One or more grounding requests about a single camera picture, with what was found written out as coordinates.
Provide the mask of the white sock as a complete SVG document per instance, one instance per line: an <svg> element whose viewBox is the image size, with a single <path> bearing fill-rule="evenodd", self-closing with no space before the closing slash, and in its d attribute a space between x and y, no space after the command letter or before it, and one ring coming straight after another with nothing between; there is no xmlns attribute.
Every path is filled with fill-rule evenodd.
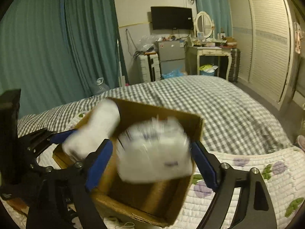
<svg viewBox="0 0 305 229"><path fill-rule="evenodd" d="M92 109L88 122L64 141L63 152L73 162L84 160L104 139L110 138L119 122L117 104L111 99L102 100Z"/></svg>

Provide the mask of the floral tissue pack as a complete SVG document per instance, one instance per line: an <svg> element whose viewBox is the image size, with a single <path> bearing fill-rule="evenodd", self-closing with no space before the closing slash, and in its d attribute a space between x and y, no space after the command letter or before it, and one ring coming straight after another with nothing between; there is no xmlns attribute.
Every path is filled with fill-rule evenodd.
<svg viewBox="0 0 305 229"><path fill-rule="evenodd" d="M144 184L190 176L190 140L177 118L135 123L117 138L116 166L124 182Z"/></svg>

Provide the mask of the clear water jug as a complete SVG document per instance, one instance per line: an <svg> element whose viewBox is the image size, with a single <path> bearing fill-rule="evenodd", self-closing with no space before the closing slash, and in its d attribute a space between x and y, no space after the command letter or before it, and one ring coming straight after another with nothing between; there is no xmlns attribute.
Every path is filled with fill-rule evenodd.
<svg viewBox="0 0 305 229"><path fill-rule="evenodd" d="M102 93L109 91L109 86L105 83L103 77L98 78L92 85L91 91L93 95L101 95Z"/></svg>

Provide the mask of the white standing vacuum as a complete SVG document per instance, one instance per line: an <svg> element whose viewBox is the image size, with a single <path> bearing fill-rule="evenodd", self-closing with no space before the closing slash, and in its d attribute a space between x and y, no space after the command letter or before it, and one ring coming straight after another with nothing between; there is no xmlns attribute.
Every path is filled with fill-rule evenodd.
<svg viewBox="0 0 305 229"><path fill-rule="evenodd" d="M125 87L126 86L126 79L122 72L121 67L121 59L120 59L120 48L119 48L119 39L117 39L117 58L118 58L118 71L119 71L119 87Z"/></svg>

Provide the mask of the grey checked bed sheet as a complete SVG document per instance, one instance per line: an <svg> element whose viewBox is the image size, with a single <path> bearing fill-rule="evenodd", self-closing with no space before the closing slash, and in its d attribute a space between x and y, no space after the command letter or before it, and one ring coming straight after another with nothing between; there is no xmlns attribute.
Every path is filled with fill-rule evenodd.
<svg viewBox="0 0 305 229"><path fill-rule="evenodd" d="M209 76L184 76L115 88L101 95L57 106L18 121L18 135L47 128L64 131L80 112L100 100L118 98L199 115L204 120L203 145L235 155L263 155L292 147L280 122L234 84Z"/></svg>

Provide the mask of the green curtain left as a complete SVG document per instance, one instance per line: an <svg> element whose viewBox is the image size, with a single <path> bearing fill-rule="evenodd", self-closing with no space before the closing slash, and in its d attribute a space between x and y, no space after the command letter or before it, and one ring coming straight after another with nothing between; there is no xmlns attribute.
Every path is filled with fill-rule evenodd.
<svg viewBox="0 0 305 229"><path fill-rule="evenodd" d="M1 91L21 90L25 116L92 96L100 77L116 88L117 39L114 0L1 0Z"/></svg>

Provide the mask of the brown cardboard box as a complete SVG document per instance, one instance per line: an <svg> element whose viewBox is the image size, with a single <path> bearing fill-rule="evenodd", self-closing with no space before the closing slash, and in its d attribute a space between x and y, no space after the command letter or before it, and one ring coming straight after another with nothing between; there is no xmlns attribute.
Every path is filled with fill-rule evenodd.
<svg viewBox="0 0 305 229"><path fill-rule="evenodd" d="M190 143L202 137L193 113L105 98L75 126L76 134L53 151L61 168L83 160L103 139L106 163L89 186L100 213L109 211L159 227L173 225L191 185Z"/></svg>

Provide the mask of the white suitcase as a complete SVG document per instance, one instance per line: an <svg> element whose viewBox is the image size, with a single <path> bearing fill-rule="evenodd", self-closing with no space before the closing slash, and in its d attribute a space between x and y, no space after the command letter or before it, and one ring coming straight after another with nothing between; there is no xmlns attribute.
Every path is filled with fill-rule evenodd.
<svg viewBox="0 0 305 229"><path fill-rule="evenodd" d="M161 80L161 70L158 54L139 55L136 58L142 83Z"/></svg>

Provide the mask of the blue plastic bag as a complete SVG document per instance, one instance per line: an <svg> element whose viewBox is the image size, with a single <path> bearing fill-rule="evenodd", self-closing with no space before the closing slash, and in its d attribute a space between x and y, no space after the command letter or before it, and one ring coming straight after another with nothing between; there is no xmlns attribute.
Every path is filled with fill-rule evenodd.
<svg viewBox="0 0 305 229"><path fill-rule="evenodd" d="M161 76L163 79L169 79L169 78L173 78L173 77L182 77L184 75L185 74L183 72L181 72L179 69L175 69L169 73L162 74Z"/></svg>

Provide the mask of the grey small refrigerator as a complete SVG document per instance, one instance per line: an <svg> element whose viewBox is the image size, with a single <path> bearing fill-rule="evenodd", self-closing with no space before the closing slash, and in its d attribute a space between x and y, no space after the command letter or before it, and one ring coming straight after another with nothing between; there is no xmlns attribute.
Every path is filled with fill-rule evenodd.
<svg viewBox="0 0 305 229"><path fill-rule="evenodd" d="M185 71L185 42L183 40L159 41L158 55L161 74L172 71Z"/></svg>

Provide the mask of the dark suitcase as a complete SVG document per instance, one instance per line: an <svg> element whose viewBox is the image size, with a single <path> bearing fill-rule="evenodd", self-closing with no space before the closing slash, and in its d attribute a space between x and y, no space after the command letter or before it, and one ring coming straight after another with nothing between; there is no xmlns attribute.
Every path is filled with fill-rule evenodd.
<svg viewBox="0 0 305 229"><path fill-rule="evenodd" d="M229 82L236 83L238 81L240 67L240 50L238 48L231 49L232 63L229 70Z"/></svg>

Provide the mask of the white dressing table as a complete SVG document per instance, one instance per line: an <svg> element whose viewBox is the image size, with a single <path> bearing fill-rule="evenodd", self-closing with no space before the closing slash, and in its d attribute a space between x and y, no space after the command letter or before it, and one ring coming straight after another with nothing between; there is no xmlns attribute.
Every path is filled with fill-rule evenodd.
<svg viewBox="0 0 305 229"><path fill-rule="evenodd" d="M226 80L229 81L229 72L232 65L232 54L231 49L221 47L195 47L186 46L186 63L185 69L187 74L199 75L200 57L201 56L218 56L227 57L228 65L226 71Z"/></svg>

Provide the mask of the white oval vanity mirror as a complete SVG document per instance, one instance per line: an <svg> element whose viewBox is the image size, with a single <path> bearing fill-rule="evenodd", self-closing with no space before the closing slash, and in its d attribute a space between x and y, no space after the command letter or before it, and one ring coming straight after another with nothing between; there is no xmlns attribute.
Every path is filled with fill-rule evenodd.
<svg viewBox="0 0 305 229"><path fill-rule="evenodd" d="M197 14L194 27L198 39L214 39L214 21L210 18L207 12L201 11Z"/></svg>

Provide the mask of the white louvered wardrobe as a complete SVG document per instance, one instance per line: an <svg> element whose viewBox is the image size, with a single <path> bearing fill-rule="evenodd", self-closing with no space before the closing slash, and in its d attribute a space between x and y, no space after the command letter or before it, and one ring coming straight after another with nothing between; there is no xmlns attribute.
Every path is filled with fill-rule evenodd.
<svg viewBox="0 0 305 229"><path fill-rule="evenodd" d="M240 49L238 81L280 109L294 60L294 26L287 0L229 0Z"/></svg>

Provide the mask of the black wall television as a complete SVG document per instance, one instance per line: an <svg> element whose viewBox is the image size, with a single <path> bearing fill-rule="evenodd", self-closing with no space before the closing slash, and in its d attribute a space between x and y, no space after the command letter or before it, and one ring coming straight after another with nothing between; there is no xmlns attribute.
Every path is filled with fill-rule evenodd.
<svg viewBox="0 0 305 229"><path fill-rule="evenodd" d="M193 30L191 8L151 7L153 30Z"/></svg>

